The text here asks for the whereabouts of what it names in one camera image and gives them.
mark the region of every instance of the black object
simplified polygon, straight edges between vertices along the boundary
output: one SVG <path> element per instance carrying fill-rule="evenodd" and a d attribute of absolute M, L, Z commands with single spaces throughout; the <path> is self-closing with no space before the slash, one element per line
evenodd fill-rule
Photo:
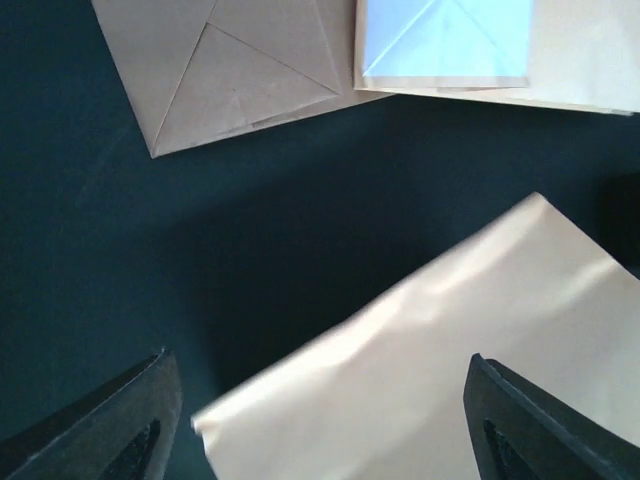
<path fill-rule="evenodd" d="M 495 360 L 473 356 L 464 406 L 482 480 L 640 478 L 640 449 Z"/>
<path fill-rule="evenodd" d="M 2 442 L 0 478 L 161 479 L 181 405 L 173 355 L 154 355 Z"/>
<path fill-rule="evenodd" d="M 603 247 L 620 263 L 640 265 L 640 173 L 608 180 L 599 207 Z"/>

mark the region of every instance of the dark background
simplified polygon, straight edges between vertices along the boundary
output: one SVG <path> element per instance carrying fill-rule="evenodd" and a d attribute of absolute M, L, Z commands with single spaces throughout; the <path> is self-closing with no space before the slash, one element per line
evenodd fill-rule
<path fill-rule="evenodd" d="M 408 97 L 151 160 L 88 1 L 4 0 L 0 56 L 0 439 L 167 346 L 170 480 L 221 392 L 533 191 L 597 238 L 640 171 L 638 116 Z"/>

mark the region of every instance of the paper bag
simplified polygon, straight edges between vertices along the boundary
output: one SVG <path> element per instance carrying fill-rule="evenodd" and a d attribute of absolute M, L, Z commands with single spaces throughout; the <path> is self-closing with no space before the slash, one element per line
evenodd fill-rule
<path fill-rule="evenodd" d="M 534 195 L 193 426 L 220 480 L 476 479 L 473 354 L 640 444 L 638 345 L 640 282 Z"/>
<path fill-rule="evenodd" d="M 603 113 L 640 111 L 640 89 L 635 87 L 640 85 L 640 30 L 637 28 L 640 3 L 636 0 L 412 0 L 410 3 L 420 2 L 425 5 L 426 20 L 411 23 L 413 12 L 409 12 L 407 18 L 396 22 L 394 37 L 378 28 L 377 16 L 385 8 L 395 8 L 396 2 L 358 1 L 357 89 Z M 448 8 L 446 16 L 446 12 L 439 13 L 445 7 Z M 530 38 L 525 43 L 529 15 Z M 457 48 L 453 48 L 447 33 L 456 29 L 471 30 L 473 38 L 479 40 L 468 42 L 466 49 L 465 42 L 454 44 Z M 402 69 L 395 73 L 409 74 L 379 77 L 376 75 L 379 67 L 368 68 L 367 52 L 379 51 L 378 44 L 389 48 L 389 53 L 383 56 L 391 58 L 387 63 L 394 59 L 404 62 Z M 464 76 L 457 83 L 446 79 L 447 82 L 434 85 L 433 81 L 412 74 L 424 68 L 421 65 L 425 63 L 424 56 L 411 54 L 416 45 L 422 50 L 437 52 L 440 57 L 434 58 L 441 63 L 447 60 L 442 63 L 445 66 L 454 62 L 448 57 L 456 57 L 455 62 L 461 63 L 458 73 L 488 71 L 513 76 L 526 70 L 528 85 L 510 82 L 508 75 L 496 77 L 498 81 L 493 85 L 488 82 L 491 78 L 484 79 L 484 83 L 475 79 L 474 83 L 474 79 L 470 82 Z M 524 68 L 527 45 L 528 65 Z M 458 92 L 436 88 L 448 86 L 468 88 Z"/>
<path fill-rule="evenodd" d="M 379 98 L 354 0 L 93 0 L 152 156 Z"/>

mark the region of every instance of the folded paper bag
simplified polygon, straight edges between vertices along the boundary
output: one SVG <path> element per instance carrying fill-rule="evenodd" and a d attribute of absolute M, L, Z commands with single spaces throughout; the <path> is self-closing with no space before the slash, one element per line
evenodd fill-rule
<path fill-rule="evenodd" d="M 475 479 L 471 355 L 640 444 L 640 282 L 534 195 L 193 418 L 220 480 Z"/>
<path fill-rule="evenodd" d="M 640 89 L 631 88 L 640 85 L 636 0 L 408 0 L 402 9 L 396 3 L 358 0 L 357 89 L 640 112 Z M 397 12 L 393 21 L 382 15 L 390 10 Z M 425 72 L 444 77 L 434 82 Z M 517 85 L 519 72 L 526 72 L 527 85 Z"/>
<path fill-rule="evenodd" d="M 354 0 L 93 0 L 152 156 L 362 103 Z"/>

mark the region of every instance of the brown paper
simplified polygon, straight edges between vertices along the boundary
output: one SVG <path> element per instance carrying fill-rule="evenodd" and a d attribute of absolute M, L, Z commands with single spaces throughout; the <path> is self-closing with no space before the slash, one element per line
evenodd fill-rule
<path fill-rule="evenodd" d="M 193 426 L 220 480 L 471 480 L 474 353 L 640 445 L 638 345 L 640 282 L 534 195 Z"/>
<path fill-rule="evenodd" d="M 362 64 L 367 0 L 358 2 L 356 72 Z M 528 88 L 454 93 L 415 82 L 356 89 L 600 113 L 640 112 L 640 2 L 536 0 Z"/>
<path fill-rule="evenodd" d="M 93 0 L 152 156 L 348 107 L 354 0 Z"/>

